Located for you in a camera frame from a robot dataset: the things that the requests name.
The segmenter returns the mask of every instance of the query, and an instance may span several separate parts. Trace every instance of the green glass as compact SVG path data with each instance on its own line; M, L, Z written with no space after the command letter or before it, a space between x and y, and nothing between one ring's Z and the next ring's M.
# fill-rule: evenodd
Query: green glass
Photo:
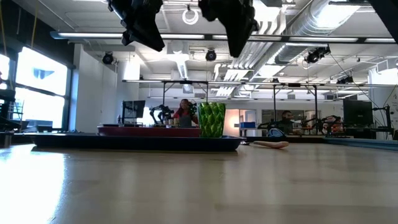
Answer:
M203 138L220 138L224 131L224 103L200 103L199 127Z

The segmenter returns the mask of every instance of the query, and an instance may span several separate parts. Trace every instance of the tray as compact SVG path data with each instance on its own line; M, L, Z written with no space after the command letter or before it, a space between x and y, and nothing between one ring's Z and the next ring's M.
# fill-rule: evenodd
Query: tray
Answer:
M96 134L26 134L39 148L122 149L132 151L231 152L244 138L165 138Z
M97 127L101 136L136 137L186 137L199 138L199 128L138 128L138 127Z

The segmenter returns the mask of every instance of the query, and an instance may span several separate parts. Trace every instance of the computer monitor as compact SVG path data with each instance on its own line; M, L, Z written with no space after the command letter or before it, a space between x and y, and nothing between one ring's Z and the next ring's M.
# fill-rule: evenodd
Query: computer monitor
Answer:
M360 100L343 100L344 123L373 124L372 103Z
M144 108L145 100L123 101L123 118L142 118Z

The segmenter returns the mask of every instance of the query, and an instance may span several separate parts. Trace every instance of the red shirt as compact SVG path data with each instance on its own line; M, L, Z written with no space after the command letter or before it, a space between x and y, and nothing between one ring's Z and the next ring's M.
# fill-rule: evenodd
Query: red shirt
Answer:
M183 112L182 115L189 115L189 112L188 112L188 111L187 111L187 112ZM180 118L180 115L179 115L178 113L175 113L174 116L173 116L173 118ZM198 124L198 117L197 117L197 116L194 116L194 117L192 118L192 121L193 121L195 124Z

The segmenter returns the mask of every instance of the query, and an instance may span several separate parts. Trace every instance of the hair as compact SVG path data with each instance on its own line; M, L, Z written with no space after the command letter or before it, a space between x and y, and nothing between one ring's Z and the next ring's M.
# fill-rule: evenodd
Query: hair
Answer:
M182 100L181 100L181 102L180 102L180 108L177 110L177 112L175 112L175 113L178 114L179 116L182 116L182 113L184 112L184 109L182 109L182 107L181 107L181 103L182 103L183 101L186 101L187 103L189 103L189 101L188 101L187 99L182 99Z
M285 116L287 113L292 113L291 111L283 111L282 116Z

